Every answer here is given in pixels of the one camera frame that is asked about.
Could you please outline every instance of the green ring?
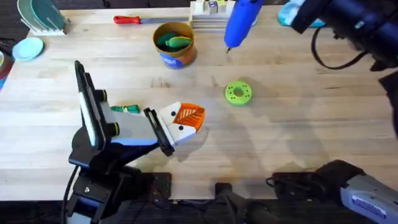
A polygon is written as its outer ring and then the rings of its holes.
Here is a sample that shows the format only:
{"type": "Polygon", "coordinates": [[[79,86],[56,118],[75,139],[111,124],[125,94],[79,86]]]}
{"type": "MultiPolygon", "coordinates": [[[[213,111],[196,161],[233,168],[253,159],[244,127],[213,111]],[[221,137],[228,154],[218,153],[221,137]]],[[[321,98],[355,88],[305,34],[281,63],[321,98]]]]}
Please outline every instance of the green ring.
{"type": "Polygon", "coordinates": [[[228,102],[235,106],[242,106],[251,100],[253,92],[251,87],[242,81],[234,81],[228,84],[225,88],[225,98],[228,102]],[[236,96],[235,91],[241,90],[243,95],[236,96]]]}

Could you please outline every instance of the cup with green utensil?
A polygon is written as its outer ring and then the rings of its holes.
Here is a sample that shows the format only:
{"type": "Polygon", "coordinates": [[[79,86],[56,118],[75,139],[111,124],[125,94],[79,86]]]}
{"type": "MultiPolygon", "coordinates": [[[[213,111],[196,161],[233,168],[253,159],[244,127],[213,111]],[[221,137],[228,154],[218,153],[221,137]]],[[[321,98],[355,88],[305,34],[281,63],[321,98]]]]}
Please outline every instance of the cup with green utensil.
{"type": "Polygon", "coordinates": [[[196,57],[193,30],[184,22],[162,24],[154,32],[153,40],[156,50],[169,68],[183,68],[196,57]]]}

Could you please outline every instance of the red screwdriver handle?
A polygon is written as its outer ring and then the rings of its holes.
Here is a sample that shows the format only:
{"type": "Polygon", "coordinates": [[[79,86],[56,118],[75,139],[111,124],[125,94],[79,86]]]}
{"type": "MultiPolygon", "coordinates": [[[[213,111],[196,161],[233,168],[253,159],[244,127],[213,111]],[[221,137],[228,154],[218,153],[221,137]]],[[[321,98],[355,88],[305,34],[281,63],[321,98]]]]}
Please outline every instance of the red screwdriver handle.
{"type": "Polygon", "coordinates": [[[140,24],[139,16],[129,17],[129,16],[115,16],[113,21],[116,24],[140,24]]]}

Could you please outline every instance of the blue glue gun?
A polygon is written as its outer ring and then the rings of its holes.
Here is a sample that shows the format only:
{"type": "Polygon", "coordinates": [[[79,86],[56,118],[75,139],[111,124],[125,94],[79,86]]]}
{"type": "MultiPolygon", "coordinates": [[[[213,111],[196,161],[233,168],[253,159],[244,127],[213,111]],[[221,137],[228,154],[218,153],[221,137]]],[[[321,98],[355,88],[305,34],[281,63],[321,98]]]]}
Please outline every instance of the blue glue gun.
{"type": "Polygon", "coordinates": [[[252,23],[262,7],[263,0],[238,0],[225,29],[224,42],[228,53],[233,47],[241,45],[248,36],[252,23]]]}

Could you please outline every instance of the white sticker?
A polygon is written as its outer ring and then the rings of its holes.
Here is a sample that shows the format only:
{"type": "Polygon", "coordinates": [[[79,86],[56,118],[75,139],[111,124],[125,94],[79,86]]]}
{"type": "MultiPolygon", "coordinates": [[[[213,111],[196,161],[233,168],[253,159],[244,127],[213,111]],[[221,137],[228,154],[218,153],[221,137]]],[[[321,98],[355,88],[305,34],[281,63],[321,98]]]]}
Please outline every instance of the white sticker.
{"type": "Polygon", "coordinates": [[[387,213],[384,209],[373,205],[372,203],[368,202],[367,200],[364,200],[362,198],[359,198],[357,196],[352,196],[352,201],[355,205],[383,218],[386,219],[387,213]]]}

